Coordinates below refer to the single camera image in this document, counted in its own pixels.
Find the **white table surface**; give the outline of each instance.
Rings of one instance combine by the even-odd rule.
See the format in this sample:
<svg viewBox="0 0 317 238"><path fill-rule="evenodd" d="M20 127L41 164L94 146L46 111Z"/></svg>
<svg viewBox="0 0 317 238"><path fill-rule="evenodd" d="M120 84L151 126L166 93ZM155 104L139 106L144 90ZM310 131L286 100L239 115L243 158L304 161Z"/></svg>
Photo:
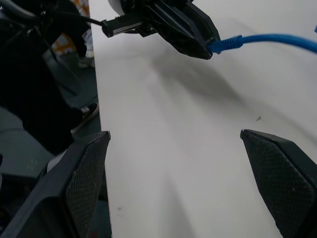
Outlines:
<svg viewBox="0 0 317 238"><path fill-rule="evenodd" d="M288 32L317 40L316 0L195 2L223 39ZM90 11L116 16L107 0L90 0ZM159 35L108 39L93 26L93 37L102 129L111 131L113 237L280 238L240 130L293 140L316 162L317 57L249 44L206 61Z"/></svg>

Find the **person's leg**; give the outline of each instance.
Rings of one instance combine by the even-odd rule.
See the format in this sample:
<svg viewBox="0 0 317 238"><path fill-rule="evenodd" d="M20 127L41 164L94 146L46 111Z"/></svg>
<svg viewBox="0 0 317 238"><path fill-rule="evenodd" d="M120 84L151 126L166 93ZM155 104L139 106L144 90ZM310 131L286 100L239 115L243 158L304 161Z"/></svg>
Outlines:
<svg viewBox="0 0 317 238"><path fill-rule="evenodd" d="M59 8L57 11L69 12L78 14L79 12L70 0L58 0ZM73 41L77 53L80 57L85 57L87 47L83 40L83 35L90 29L90 26L83 21L78 21L71 17L64 17L60 15L53 16L53 26L59 28L62 32L67 34Z"/></svg>
<svg viewBox="0 0 317 238"><path fill-rule="evenodd" d="M22 120L26 131L57 155L73 142L70 130L81 122L83 113L66 104L42 57L28 56L34 51L23 44L2 54L0 101Z"/></svg>

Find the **blue ethernet cable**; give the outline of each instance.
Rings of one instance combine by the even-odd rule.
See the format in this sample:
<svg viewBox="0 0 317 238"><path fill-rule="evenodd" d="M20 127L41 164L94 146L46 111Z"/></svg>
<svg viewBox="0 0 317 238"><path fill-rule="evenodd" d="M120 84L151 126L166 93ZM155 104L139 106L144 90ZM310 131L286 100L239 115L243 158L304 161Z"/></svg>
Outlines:
<svg viewBox="0 0 317 238"><path fill-rule="evenodd" d="M253 42L279 42L299 48L306 49L308 51L317 54L317 43L301 37L284 35L284 34L264 34L254 36L236 36L222 41L216 41L209 45L211 53L219 53L226 50L237 49L242 47L246 43Z"/></svg>

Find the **white object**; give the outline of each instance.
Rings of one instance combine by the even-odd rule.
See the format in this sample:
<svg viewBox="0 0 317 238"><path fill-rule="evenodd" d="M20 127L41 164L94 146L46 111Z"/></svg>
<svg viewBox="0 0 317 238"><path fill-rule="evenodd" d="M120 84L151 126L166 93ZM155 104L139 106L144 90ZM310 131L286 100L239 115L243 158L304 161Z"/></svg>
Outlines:
<svg viewBox="0 0 317 238"><path fill-rule="evenodd" d="M223 39L282 32L317 40L313 0L194 3ZM105 0L90 1L90 11L97 20L116 16ZM281 238L239 134L276 134L316 162L316 55L248 44L206 61L159 35L108 39L92 28L102 129L112 135L113 237Z"/></svg>
<svg viewBox="0 0 317 238"><path fill-rule="evenodd" d="M84 33L83 39L87 47L86 57L93 58L95 55L94 55L93 35L91 32L91 29L89 29L88 31Z"/></svg>

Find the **black cable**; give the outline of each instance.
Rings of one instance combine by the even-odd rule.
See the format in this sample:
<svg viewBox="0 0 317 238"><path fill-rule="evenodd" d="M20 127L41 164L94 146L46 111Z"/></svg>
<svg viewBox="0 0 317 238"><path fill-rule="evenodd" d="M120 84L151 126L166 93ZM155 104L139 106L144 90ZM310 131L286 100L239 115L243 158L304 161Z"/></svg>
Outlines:
<svg viewBox="0 0 317 238"><path fill-rule="evenodd" d="M60 15L60 16L70 16L72 18L77 18L78 20L81 20L81 21L86 21L86 22L94 23L94 24L99 25L99 26L103 26L103 23L101 21L97 21L97 20L91 19L89 17L77 15L74 13L69 13L69 12L65 12L65 11L57 11L54 14Z"/></svg>
<svg viewBox="0 0 317 238"><path fill-rule="evenodd" d="M21 30L19 30L17 33L15 33L11 38L9 38L0 48L0 53L4 50L6 50L12 43L14 43L15 40L17 40L21 35L26 34L29 30L43 22L44 19L38 18L35 20L32 24L25 26Z"/></svg>

